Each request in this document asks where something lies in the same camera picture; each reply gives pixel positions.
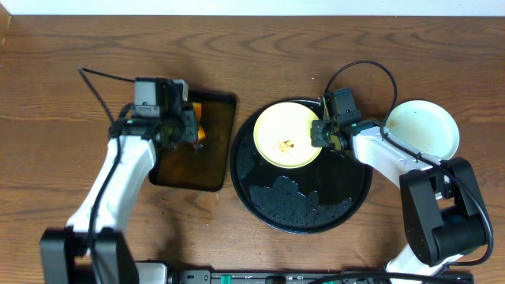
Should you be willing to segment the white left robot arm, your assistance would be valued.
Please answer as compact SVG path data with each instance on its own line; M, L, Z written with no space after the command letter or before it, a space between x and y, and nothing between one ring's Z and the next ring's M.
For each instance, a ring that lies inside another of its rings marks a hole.
M90 192L62 229L48 228L39 247L47 283L168 283L158 260L136 261L124 232L159 152L200 138L200 103L177 109L123 106L109 129L102 168Z

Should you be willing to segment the green and yellow sponge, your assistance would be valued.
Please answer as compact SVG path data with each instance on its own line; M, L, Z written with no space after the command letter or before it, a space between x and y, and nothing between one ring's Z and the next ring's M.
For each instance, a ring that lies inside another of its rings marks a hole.
M196 121L198 124L198 131L197 131L197 140L201 141L206 137L205 131L203 127L201 126L201 118L202 118L202 105L201 103L193 102L193 111L196 115Z

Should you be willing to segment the light blue plate front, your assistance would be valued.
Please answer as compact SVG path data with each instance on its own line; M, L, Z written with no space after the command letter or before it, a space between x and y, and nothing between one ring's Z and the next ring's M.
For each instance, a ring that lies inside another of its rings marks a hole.
M460 133L453 117L441 106L411 100L393 109L386 127L401 141L441 159L451 159L458 150Z

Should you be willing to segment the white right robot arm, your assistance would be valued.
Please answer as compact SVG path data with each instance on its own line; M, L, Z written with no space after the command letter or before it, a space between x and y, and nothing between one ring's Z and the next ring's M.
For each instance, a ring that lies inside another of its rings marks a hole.
M387 264L384 282L439 283L450 267L488 260L492 224L467 160L426 155L377 120L335 115L312 121L310 135L314 147L343 152L399 188L407 245ZM480 259L460 260L480 247Z

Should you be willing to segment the yellow plate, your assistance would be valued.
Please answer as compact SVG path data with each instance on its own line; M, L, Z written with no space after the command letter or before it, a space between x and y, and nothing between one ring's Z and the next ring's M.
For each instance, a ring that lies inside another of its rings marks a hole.
M257 151L270 164L295 169L310 164L322 148L312 146L312 122L319 118L300 103L275 103L258 116L253 126Z

